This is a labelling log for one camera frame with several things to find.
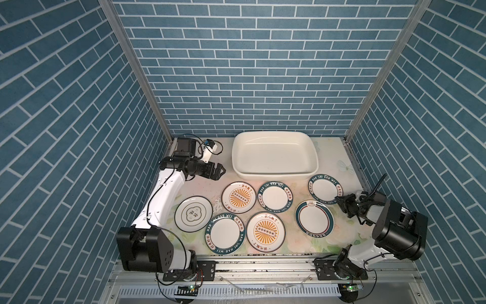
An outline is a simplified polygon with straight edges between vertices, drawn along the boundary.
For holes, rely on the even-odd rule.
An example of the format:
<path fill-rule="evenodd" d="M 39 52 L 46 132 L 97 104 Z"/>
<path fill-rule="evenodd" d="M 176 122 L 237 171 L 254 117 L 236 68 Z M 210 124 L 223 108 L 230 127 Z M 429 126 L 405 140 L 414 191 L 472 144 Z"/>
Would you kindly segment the green red ring plate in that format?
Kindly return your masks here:
<path fill-rule="evenodd" d="M 327 237 L 335 225 L 331 211 L 315 200 L 306 200 L 297 206 L 296 222 L 302 232 L 313 238 Z"/>

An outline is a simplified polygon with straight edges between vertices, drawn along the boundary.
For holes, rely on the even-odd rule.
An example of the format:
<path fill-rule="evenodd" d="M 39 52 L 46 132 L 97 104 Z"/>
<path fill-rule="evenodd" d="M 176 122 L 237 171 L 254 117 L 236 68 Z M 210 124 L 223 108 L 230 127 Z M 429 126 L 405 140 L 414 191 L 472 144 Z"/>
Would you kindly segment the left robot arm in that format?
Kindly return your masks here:
<path fill-rule="evenodd" d="M 133 223 L 116 233 L 124 271 L 173 273 L 172 282 L 201 273 L 195 252 L 186 248 L 177 252 L 168 239 L 170 230 L 163 226 L 188 178 L 217 181 L 225 174 L 223 165 L 210 160 L 223 150 L 223 144 L 215 139 L 202 140 L 192 134 L 177 138 L 173 153 L 159 162 L 156 184 L 142 211 Z"/>

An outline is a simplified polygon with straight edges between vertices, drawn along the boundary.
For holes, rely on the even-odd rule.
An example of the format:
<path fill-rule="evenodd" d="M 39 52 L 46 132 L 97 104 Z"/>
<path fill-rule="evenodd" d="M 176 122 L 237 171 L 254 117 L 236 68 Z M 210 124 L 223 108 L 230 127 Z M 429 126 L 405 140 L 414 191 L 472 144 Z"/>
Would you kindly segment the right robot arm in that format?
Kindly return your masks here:
<path fill-rule="evenodd" d="M 373 228 L 372 238 L 341 249 L 333 266 L 341 279 L 368 279 L 369 266 L 385 260 L 415 261 L 426 248 L 429 218 L 380 192 L 336 197 L 341 211 Z"/>

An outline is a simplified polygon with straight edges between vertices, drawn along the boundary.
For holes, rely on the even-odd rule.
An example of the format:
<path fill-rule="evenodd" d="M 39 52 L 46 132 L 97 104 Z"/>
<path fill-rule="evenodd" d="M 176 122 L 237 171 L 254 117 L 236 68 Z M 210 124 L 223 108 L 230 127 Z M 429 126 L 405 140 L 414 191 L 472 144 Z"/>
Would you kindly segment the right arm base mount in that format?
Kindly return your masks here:
<path fill-rule="evenodd" d="M 367 271 L 347 259 L 336 262 L 335 260 L 316 258 L 314 259 L 313 264 L 319 281 L 365 281 L 368 279 Z"/>

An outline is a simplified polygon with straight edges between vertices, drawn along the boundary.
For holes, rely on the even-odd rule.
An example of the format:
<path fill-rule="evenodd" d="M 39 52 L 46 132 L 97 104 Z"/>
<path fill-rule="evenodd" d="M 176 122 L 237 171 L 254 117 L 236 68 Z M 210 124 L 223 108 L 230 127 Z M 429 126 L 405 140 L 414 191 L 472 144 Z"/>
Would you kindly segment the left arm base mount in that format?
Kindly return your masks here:
<path fill-rule="evenodd" d="M 214 281 L 216 272 L 216 262 L 214 260 L 197 261 L 196 266 L 190 266 L 188 269 L 170 270 L 163 275 L 164 282 L 179 282 L 185 279 L 193 281 L 194 276 L 198 275 L 199 281 Z"/>

